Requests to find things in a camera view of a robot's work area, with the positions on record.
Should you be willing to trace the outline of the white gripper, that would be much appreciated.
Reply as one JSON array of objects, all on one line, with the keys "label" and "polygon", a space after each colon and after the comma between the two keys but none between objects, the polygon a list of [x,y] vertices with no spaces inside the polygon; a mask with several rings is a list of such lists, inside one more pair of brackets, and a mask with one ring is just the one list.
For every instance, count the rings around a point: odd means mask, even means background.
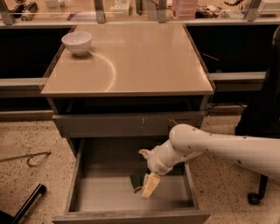
[{"label": "white gripper", "polygon": [[151,173],[144,176],[141,197],[147,200],[158,187],[160,176],[167,174],[172,168],[164,163],[160,157],[164,149],[156,146],[153,150],[141,149],[138,153],[146,160]]}]

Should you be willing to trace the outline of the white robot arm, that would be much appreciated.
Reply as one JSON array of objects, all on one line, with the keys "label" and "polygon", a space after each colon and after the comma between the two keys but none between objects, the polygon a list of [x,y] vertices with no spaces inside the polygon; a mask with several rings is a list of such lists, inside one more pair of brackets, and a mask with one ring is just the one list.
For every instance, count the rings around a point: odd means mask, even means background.
[{"label": "white robot arm", "polygon": [[158,187],[160,178],[174,165],[204,152],[271,179],[280,179],[279,139],[213,134],[189,124],[178,124],[171,129],[167,141],[152,150],[139,151],[150,170],[144,176],[142,197],[148,199]]}]

